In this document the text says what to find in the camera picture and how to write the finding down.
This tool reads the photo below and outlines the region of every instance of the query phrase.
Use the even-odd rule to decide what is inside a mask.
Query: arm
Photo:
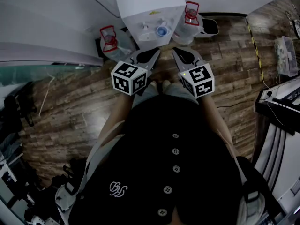
[[[229,145],[233,147],[233,139],[231,138],[230,131],[221,117],[214,100],[210,95],[206,95],[201,97],[198,102],[210,129],[223,139],[231,156],[233,156],[229,149]],[[239,152],[235,148],[233,149],[235,155],[240,156]]]
[[[127,118],[132,104],[133,104],[134,96],[129,96],[127,94],[121,93],[116,101],[116,104],[112,110],[112,113],[109,115],[106,123],[104,124],[98,139],[102,139],[107,132],[113,128],[115,124],[120,121],[123,121]],[[113,132],[104,142],[106,144],[111,139],[113,139],[117,133],[120,132],[120,129],[116,132]]]

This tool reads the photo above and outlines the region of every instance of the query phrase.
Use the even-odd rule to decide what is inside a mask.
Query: white box
[[[185,9],[185,0],[117,0],[120,16],[140,49],[166,45]],[[169,32],[160,37],[158,26]]]
[[[148,70],[123,61],[112,70],[112,86],[114,89],[133,95],[146,86]]]
[[[179,75],[183,85],[195,98],[215,91],[215,78],[209,63],[184,71]]]

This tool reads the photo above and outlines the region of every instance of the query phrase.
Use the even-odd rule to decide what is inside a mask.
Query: white cube
[[[112,70],[112,86],[114,89],[133,95],[146,86],[148,70],[123,61]]]
[[[215,91],[215,78],[209,63],[179,74],[183,85],[195,98]]]

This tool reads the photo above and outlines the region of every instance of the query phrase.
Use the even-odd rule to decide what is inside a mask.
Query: water bottle
[[[116,62],[124,61],[134,51],[135,46],[130,37],[114,26],[107,26],[100,29],[100,46],[104,55]]]
[[[188,45],[194,37],[203,31],[202,17],[198,14],[199,4],[186,2],[186,8],[173,33],[173,40],[181,45]]]

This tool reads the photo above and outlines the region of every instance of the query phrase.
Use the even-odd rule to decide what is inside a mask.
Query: embroidered logo
[[[122,197],[125,193],[125,190],[127,190],[127,186],[120,187],[121,183],[120,182],[112,182],[109,185],[109,190],[112,192],[110,196],[115,196],[115,197]]]

